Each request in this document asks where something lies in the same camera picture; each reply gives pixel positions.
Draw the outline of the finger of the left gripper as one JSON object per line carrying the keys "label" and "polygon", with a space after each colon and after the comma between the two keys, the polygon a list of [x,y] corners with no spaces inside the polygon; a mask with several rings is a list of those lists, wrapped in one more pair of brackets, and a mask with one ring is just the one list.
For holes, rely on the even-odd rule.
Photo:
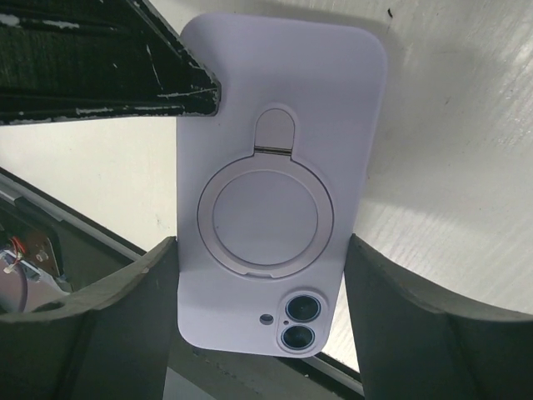
{"label": "finger of the left gripper", "polygon": [[212,116],[221,85],[148,1],[4,1],[1,122]]}

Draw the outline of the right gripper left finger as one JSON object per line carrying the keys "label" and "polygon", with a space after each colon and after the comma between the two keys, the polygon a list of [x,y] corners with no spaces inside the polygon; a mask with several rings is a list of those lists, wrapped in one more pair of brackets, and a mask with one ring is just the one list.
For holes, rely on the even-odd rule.
{"label": "right gripper left finger", "polygon": [[3,399],[160,399],[179,278],[177,240],[33,312],[1,316]]}

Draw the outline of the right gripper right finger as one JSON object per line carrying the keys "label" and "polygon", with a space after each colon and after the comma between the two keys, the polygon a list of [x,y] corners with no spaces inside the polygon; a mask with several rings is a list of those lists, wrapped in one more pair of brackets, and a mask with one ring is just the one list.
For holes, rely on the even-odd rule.
{"label": "right gripper right finger", "polygon": [[367,399],[530,399],[532,316],[425,279],[352,235],[344,267]]}

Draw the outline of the purple phone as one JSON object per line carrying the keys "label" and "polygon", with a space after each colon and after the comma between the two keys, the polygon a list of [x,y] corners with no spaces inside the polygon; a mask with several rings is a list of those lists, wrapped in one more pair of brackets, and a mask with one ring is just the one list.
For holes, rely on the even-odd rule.
{"label": "purple phone", "polygon": [[207,13],[185,44],[212,117],[177,121],[177,325],[210,350],[305,358],[328,339],[387,77],[358,27]]}

